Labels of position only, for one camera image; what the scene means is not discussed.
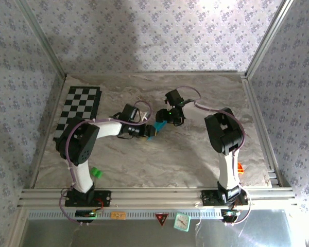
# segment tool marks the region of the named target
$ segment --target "patterned wallpaper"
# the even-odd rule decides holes
[[[245,71],[282,0],[28,1],[66,73]]]
[[[21,189],[32,175],[31,164],[39,154],[60,86],[55,78],[14,1],[1,1],[0,246],[8,235]]]
[[[309,216],[309,0],[296,0],[251,82],[279,168]]]

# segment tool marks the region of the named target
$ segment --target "black and white checkerboard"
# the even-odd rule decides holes
[[[96,118],[101,93],[99,86],[71,86],[57,124],[54,139],[62,135],[70,120],[75,116],[84,119]]]

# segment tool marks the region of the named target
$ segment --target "wire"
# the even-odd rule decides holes
[[[139,122],[141,122],[141,113],[140,113],[140,109],[138,109],[138,113],[139,113],[139,120],[136,122],[137,124],[138,124]]]
[[[235,118],[235,116],[231,115],[231,114],[228,113],[228,112],[225,112],[225,111],[222,111],[222,110],[217,110],[217,109],[211,109],[211,108],[205,107],[204,105],[200,105],[197,101],[201,100],[201,94],[200,94],[199,91],[196,90],[194,87],[191,87],[191,86],[180,86],[180,87],[178,87],[178,88],[176,88],[176,89],[180,89],[180,88],[183,88],[183,87],[184,87],[184,88],[188,88],[188,89],[192,89],[192,90],[194,90],[194,91],[198,94],[199,98],[196,99],[196,100],[194,101],[195,107],[197,107],[197,108],[199,108],[199,109],[202,109],[202,110],[204,110],[204,111],[218,112],[218,113],[224,114],[224,115],[226,115],[226,116],[232,118],[232,119],[239,125],[239,127],[240,127],[240,129],[241,129],[241,131],[242,131],[243,139],[242,139],[241,145],[240,145],[239,147],[237,147],[235,150],[232,151],[232,164],[234,164],[235,153],[236,153],[240,148],[242,148],[242,146],[243,146],[244,143],[245,143],[245,136],[246,136],[246,133],[245,133],[245,129],[244,129],[242,123],[241,123],[237,118]],[[232,169],[232,172],[233,172],[233,177],[234,177],[235,181],[237,182],[236,174],[235,174],[235,172],[234,172],[234,169]],[[240,183],[238,183],[238,186],[240,187],[240,189],[244,190],[245,193],[246,193],[246,195],[248,196],[248,199],[249,199],[249,209],[248,209],[246,215],[245,215],[241,220],[239,220],[239,221],[237,221],[237,222],[234,222],[234,223],[229,223],[229,222],[227,222],[227,224],[232,224],[232,225],[234,225],[234,224],[240,224],[240,223],[244,222],[244,221],[248,218],[249,214],[251,213],[251,205],[252,205],[251,196],[250,196],[249,192],[248,192]]]
[[[62,192],[63,192],[64,189],[68,189],[68,188],[62,188],[61,189],[61,195],[62,195]]]
[[[133,135],[132,135],[132,137],[130,137],[130,138],[126,138],[126,137],[117,135],[117,138],[119,138],[119,139],[124,139],[124,140],[132,140],[133,137],[134,137]]]
[[[61,197],[60,197],[60,200],[59,200],[59,207],[60,207],[62,213],[64,214],[64,216],[65,216],[68,220],[70,220],[71,222],[74,222],[74,223],[78,223],[78,224],[79,224],[78,221],[72,219],[72,218],[66,213],[66,211],[64,210],[64,208],[63,208],[63,206],[62,206],[62,199],[63,199],[63,197],[66,196],[66,194],[67,194],[68,191],[74,189],[75,184],[76,184],[76,176],[75,176],[74,171],[73,171],[73,169],[72,169],[73,164],[72,164],[72,162],[71,162],[71,160],[70,160],[70,156],[69,156],[69,154],[68,154],[68,148],[69,148],[69,145],[70,145],[71,138],[72,138],[72,136],[74,135],[74,132],[76,132],[76,130],[77,130],[81,125],[86,124],[86,123],[89,123],[89,122],[120,122],[120,123],[122,123],[122,124],[128,124],[128,125],[133,125],[133,126],[143,125],[143,124],[149,122],[150,117],[152,116],[152,107],[151,107],[151,105],[150,105],[148,102],[143,101],[143,100],[139,100],[139,101],[135,102],[134,105],[136,105],[137,103],[144,103],[144,104],[146,104],[146,105],[149,107],[149,110],[150,110],[150,114],[149,114],[148,119],[146,119],[146,120],[143,121],[143,122],[132,123],[132,122],[126,122],[126,121],[122,121],[122,120],[114,119],[114,118],[100,119],[100,120],[96,120],[96,119],[95,119],[95,120],[85,120],[85,121],[82,121],[82,122],[78,123],[76,126],[74,126],[74,128],[72,129],[72,131],[71,131],[70,134],[68,135],[67,140],[66,140],[66,144],[65,144],[65,156],[66,156],[66,160],[67,160],[67,162],[68,162],[68,167],[69,167],[69,170],[70,170],[70,174],[71,174],[73,183],[72,183],[72,186],[70,187],[70,189],[67,189],[64,193],[61,193]]]
[[[103,203],[103,200],[101,198],[97,198],[96,200],[101,202],[101,207],[95,209],[95,211],[103,209],[102,210],[102,214],[103,214],[104,213],[104,203]]]

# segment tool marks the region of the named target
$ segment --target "red warning triangle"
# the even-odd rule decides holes
[[[158,219],[161,226],[164,225],[167,217],[168,217],[168,214],[156,214],[156,218]]]

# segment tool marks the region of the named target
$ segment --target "orange label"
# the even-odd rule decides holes
[[[113,219],[113,220],[125,220],[126,219],[126,213],[125,212],[112,212],[111,213],[111,219]]]

